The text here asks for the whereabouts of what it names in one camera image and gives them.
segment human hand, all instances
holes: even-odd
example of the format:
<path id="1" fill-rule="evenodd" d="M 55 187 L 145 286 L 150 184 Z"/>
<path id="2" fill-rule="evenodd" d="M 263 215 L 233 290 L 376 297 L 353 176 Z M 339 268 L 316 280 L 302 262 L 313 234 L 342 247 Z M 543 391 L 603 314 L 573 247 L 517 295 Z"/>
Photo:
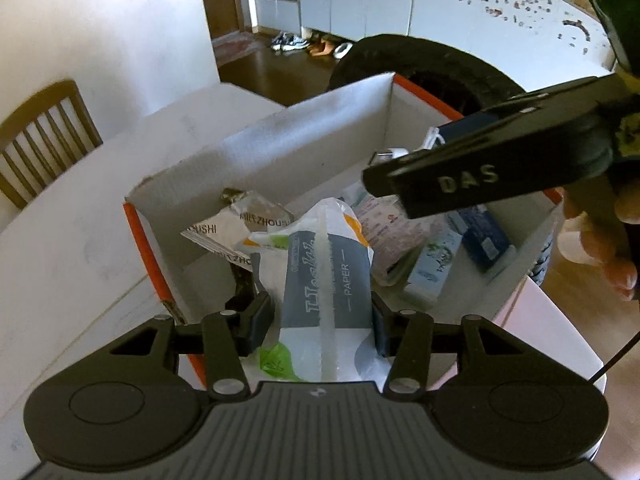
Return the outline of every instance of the human hand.
<path id="1" fill-rule="evenodd" d="M 640 180 L 626 184 L 615 203 L 616 216 L 628 224 L 640 224 Z M 604 277 L 625 300 L 634 297 L 638 270 L 632 261 L 616 257 L 616 245 L 610 233 L 595 226 L 587 213 L 565 194 L 567 220 L 558 235 L 558 250 L 569 261 L 598 266 Z"/>

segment ribbed gray surface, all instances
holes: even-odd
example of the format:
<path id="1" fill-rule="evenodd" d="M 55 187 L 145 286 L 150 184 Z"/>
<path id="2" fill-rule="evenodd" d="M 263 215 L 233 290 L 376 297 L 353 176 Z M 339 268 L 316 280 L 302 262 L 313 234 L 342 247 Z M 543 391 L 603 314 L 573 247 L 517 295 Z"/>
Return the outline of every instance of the ribbed gray surface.
<path id="1" fill-rule="evenodd" d="M 416 404 L 372 383 L 266 383 L 258 396 L 212 410 L 181 450 L 129 472 L 75 472 L 46 463 L 33 480 L 604 480 L 588 462 L 517 473 L 468 457 Z"/>

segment wooden floor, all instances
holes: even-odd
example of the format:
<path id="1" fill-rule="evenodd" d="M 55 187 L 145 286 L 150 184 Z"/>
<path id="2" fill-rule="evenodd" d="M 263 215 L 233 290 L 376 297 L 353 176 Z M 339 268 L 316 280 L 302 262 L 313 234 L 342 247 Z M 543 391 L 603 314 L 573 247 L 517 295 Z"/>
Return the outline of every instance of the wooden floor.
<path id="1" fill-rule="evenodd" d="M 321 94 L 336 61 L 255 52 L 220 68 L 220 79 L 292 105 Z M 606 362 L 640 330 L 638 302 L 620 301 L 597 269 L 552 258 L 543 290 Z M 610 425 L 596 463 L 616 480 L 640 478 L 640 344 L 607 375 Z"/>

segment white wall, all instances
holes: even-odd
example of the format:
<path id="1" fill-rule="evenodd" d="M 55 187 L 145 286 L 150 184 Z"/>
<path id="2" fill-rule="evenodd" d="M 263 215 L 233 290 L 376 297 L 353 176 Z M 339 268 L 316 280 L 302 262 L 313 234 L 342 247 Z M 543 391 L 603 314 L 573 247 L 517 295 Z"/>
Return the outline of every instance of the white wall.
<path id="1" fill-rule="evenodd" d="M 0 121 L 62 78 L 104 140 L 217 83 L 202 0 L 0 0 Z M 16 213 L 0 194 L 0 230 Z"/>
<path id="2" fill-rule="evenodd" d="M 563 24 L 578 20 L 588 35 Z M 606 75 L 613 59 L 600 22 L 565 0 L 414 0 L 409 35 L 469 52 L 527 91 Z"/>

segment cardboard box on shelf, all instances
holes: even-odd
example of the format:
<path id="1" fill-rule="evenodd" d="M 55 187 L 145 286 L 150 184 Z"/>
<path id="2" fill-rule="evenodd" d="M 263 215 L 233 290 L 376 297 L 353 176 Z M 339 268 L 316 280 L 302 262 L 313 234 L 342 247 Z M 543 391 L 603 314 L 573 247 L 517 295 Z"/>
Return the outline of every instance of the cardboard box on shelf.
<path id="1" fill-rule="evenodd" d="M 401 76 L 381 74 L 286 108 L 145 179 L 130 192 L 126 207 L 160 299 L 179 322 L 200 322 L 233 296 L 228 262 L 180 234 L 224 207 L 225 187 L 255 190 L 298 214 L 352 184 L 374 151 L 417 149 L 429 126 L 456 117 L 455 110 Z M 488 281 L 460 251 L 437 304 L 426 310 L 436 322 L 460 322 L 465 314 L 498 316 L 540 255 L 558 213 L 542 192 L 488 208 L 517 257 Z M 394 286 L 373 288 L 395 310 L 415 308 Z M 450 364 L 438 365 L 440 372 Z"/>

